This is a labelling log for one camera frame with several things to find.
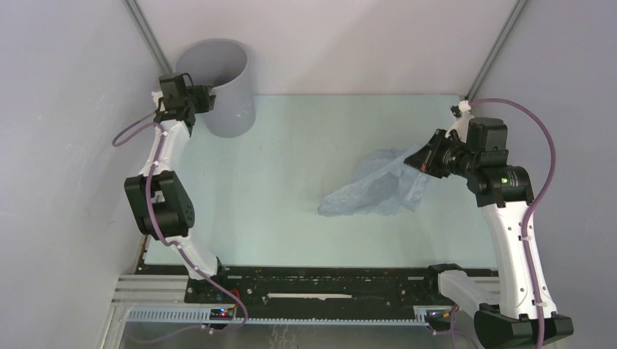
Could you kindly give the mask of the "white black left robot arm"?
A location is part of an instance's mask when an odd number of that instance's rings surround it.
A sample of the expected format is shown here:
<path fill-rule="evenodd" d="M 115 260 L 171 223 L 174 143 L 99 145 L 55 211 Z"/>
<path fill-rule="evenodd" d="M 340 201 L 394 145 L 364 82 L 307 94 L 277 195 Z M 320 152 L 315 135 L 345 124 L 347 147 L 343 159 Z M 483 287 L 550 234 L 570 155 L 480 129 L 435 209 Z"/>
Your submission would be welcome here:
<path fill-rule="evenodd" d="M 196 213 L 176 169 L 196 124 L 196 115 L 212 111 L 216 96 L 207 85 L 196 85 L 189 73 L 159 77 L 153 93 L 155 110 L 120 132 L 112 141 L 119 147 L 138 133 L 154 129 L 154 142 L 139 174 L 124 181 L 139 231 L 174 251 L 192 279 L 204 280 L 202 294 L 222 302 L 230 283 L 217 272 L 220 260 L 193 234 Z"/>

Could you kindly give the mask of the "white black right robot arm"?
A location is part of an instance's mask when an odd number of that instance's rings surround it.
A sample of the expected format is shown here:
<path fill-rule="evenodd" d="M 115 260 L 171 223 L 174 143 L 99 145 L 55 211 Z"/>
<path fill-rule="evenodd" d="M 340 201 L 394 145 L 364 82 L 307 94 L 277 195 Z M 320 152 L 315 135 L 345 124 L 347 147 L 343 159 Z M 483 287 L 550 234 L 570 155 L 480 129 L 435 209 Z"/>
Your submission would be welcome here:
<path fill-rule="evenodd" d="M 423 284 L 431 303 L 452 300 L 468 313 L 485 348 L 540 348 L 574 332 L 545 282 L 535 241 L 535 196 L 527 171 L 508 165 L 508 129 L 500 119 L 470 119 L 438 129 L 405 164 L 435 178 L 466 180 L 490 229 L 500 292 L 491 295 L 464 271 L 446 267 Z"/>

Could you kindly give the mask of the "translucent blue trash bag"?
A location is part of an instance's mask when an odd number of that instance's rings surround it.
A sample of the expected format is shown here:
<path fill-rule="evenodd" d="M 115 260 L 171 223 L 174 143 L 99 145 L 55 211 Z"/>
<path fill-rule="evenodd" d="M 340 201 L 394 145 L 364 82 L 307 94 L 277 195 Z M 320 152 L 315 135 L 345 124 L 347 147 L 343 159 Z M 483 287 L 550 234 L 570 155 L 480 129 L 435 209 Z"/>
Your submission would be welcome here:
<path fill-rule="evenodd" d="M 420 150 L 383 149 L 365 156 L 355 169 L 351 182 L 326 195 L 317 208 L 325 217 L 354 214 L 395 215 L 400 209 L 411 212 L 421 205 L 429 176 L 404 164 Z"/>

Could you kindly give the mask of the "grey plastic trash bin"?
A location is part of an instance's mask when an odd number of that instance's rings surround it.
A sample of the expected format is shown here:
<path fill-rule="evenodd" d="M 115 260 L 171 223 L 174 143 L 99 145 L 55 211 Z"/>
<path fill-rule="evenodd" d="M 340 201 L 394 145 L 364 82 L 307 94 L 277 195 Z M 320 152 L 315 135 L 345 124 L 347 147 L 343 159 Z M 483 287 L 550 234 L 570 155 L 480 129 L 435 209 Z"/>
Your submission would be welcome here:
<path fill-rule="evenodd" d="M 250 56 L 244 45 L 231 39 L 206 39 L 190 46 L 175 64 L 197 85 L 211 88 L 213 109 L 202 114 L 212 134 L 239 137 L 255 123 Z"/>

